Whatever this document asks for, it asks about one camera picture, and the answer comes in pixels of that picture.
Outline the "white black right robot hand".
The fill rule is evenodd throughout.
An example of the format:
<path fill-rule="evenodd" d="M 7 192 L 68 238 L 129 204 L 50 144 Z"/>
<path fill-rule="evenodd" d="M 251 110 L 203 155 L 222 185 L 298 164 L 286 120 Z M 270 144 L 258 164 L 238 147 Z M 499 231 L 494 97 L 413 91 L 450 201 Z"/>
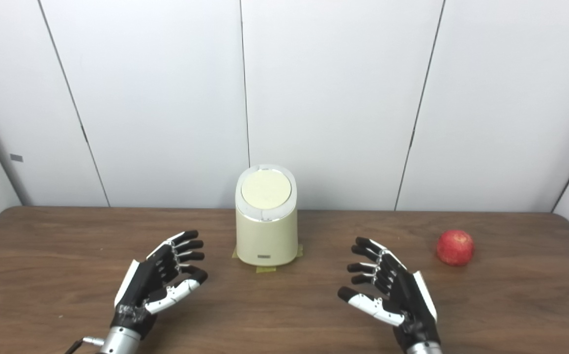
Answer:
<path fill-rule="evenodd" d="M 369 264 L 349 264 L 353 285 L 371 284 L 382 296 L 372 296 L 343 286 L 338 297 L 359 311 L 393 327 L 404 354 L 441 354 L 437 310 L 420 271 L 410 272 L 387 247 L 357 237 L 350 249 Z"/>

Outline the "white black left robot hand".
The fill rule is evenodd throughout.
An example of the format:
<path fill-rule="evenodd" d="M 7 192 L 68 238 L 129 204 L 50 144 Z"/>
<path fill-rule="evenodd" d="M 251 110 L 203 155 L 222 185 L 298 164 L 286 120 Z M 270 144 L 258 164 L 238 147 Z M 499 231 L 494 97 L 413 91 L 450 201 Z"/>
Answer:
<path fill-rule="evenodd" d="M 183 300 L 208 278 L 188 261 L 201 261 L 204 245 L 197 230 L 183 231 L 159 244 L 142 262 L 132 260 L 114 298 L 111 327 L 124 327 L 143 340 L 159 312 Z"/>

